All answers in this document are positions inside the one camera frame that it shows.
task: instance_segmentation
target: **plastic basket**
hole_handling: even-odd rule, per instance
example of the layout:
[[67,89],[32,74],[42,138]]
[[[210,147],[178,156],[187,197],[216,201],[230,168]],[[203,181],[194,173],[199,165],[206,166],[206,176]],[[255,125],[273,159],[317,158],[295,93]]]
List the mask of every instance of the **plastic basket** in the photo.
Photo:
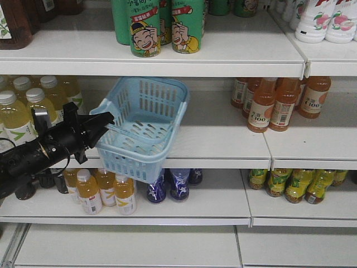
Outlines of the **plastic basket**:
[[176,137],[189,101],[180,81],[153,77],[120,79],[90,114],[110,112],[108,127],[96,145],[105,169],[152,183]]

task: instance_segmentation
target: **shelf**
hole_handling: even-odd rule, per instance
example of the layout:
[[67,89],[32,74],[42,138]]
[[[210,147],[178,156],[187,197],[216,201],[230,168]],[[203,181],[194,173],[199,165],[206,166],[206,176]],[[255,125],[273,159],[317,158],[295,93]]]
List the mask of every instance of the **shelf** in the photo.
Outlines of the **shelf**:
[[356,76],[357,42],[335,44],[323,40],[318,44],[304,43],[296,39],[295,31],[281,19],[276,11],[269,10],[275,22],[306,62],[305,76]]
[[[246,182],[248,171],[242,170]],[[357,227],[357,184],[350,177],[341,186],[329,187],[317,205],[303,199],[292,204],[284,196],[271,197],[264,189],[247,187],[253,226]]]
[[161,204],[146,199],[146,184],[138,183],[137,210],[122,216],[116,207],[103,207],[87,215],[71,197],[55,187],[39,188],[27,201],[7,197],[0,207],[0,221],[49,224],[98,225],[249,225],[250,213],[239,170],[204,170],[204,180],[190,187],[190,196],[175,203],[167,191]]
[[354,228],[238,227],[243,267],[356,267]]
[[33,224],[15,267],[59,266],[240,267],[240,259],[232,226]]
[[289,129],[264,133],[272,168],[357,169],[357,94],[330,92],[317,119],[293,114]]
[[263,10],[249,19],[208,16],[201,51],[183,55],[167,45],[159,56],[143,59],[116,42],[110,8],[88,8],[43,24],[27,47],[0,51],[0,62],[4,74],[58,75],[300,77],[305,67]]

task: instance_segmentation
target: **brown bottle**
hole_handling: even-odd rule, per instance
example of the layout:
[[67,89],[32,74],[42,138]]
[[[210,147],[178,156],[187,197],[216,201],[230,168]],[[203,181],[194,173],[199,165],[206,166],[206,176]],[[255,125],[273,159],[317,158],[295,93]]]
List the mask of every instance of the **brown bottle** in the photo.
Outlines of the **brown bottle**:
[[0,0],[0,49],[21,49],[32,41],[21,0]]

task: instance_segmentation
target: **bottle label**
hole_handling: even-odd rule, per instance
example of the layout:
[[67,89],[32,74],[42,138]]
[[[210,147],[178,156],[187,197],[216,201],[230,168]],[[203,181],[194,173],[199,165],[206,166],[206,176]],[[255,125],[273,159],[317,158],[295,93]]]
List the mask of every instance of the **bottle label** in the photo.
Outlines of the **bottle label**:
[[307,113],[320,113],[326,97],[327,92],[315,91],[307,87],[301,103],[301,109]]
[[270,122],[273,107],[274,104],[264,106],[253,101],[252,109],[250,110],[248,117],[249,124],[251,124],[253,127],[267,127]]
[[111,207],[115,205],[115,194],[114,188],[110,189],[100,189],[100,197],[102,198],[102,202],[104,205]]
[[294,105],[294,103],[284,104],[276,101],[271,118],[272,124],[281,127],[289,125],[292,112],[294,111]]
[[1,4],[0,4],[0,22],[1,22],[0,39],[11,39],[12,36],[9,27],[7,26],[6,18],[4,12],[2,11]]
[[36,138],[36,134],[30,121],[22,127],[5,128],[5,130],[7,136],[16,144],[16,146],[24,144],[27,141],[32,141]]
[[80,198],[80,203],[87,214],[97,214],[103,207],[99,192],[90,198]]

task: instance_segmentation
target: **bottle cap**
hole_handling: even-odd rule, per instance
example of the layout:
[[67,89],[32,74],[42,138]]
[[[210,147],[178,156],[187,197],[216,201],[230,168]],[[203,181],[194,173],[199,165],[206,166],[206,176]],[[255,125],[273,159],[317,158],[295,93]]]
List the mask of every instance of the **bottle cap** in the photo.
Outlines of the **bottle cap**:
[[45,98],[45,92],[41,88],[31,88],[26,92],[29,102],[40,102]]
[[45,75],[41,77],[40,82],[43,88],[54,88],[58,84],[57,78],[54,75]]
[[13,81],[13,86],[17,89],[17,90],[28,90],[31,88],[31,81],[28,77],[26,76],[21,76],[16,78]]
[[16,95],[13,91],[5,90],[0,93],[0,104],[9,105],[16,101]]
[[90,172],[88,169],[81,169],[77,172],[78,181],[86,182],[90,179]]

